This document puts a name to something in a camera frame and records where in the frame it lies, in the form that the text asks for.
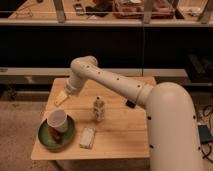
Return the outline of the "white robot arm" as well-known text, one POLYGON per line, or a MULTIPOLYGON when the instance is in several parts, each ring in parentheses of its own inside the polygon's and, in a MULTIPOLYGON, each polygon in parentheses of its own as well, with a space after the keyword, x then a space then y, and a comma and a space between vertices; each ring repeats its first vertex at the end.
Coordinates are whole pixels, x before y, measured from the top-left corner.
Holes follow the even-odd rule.
POLYGON ((194 104, 182 86, 172 82, 152 86, 108 72, 93 56, 76 58, 70 67, 56 105, 94 80, 146 110, 151 171, 204 171, 194 104))

